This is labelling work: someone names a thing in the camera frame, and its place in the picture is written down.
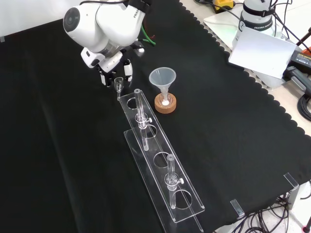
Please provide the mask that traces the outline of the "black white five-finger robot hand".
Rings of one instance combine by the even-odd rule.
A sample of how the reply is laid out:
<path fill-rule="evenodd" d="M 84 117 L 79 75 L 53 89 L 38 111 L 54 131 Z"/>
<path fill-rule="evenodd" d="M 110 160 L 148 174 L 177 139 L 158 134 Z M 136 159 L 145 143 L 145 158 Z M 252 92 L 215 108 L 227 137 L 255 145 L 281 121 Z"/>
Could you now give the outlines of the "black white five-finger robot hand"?
<path fill-rule="evenodd" d="M 104 86 L 111 86 L 114 82 L 114 74 L 117 73 L 118 65 L 122 65 L 124 69 L 124 78 L 128 83 L 133 79 L 133 67 L 129 59 L 125 59 L 123 54 L 126 50 L 118 51 L 112 57 L 105 57 L 101 53 L 93 53 L 87 48 L 83 48 L 81 57 L 90 69 L 96 69 L 101 77 Z"/>

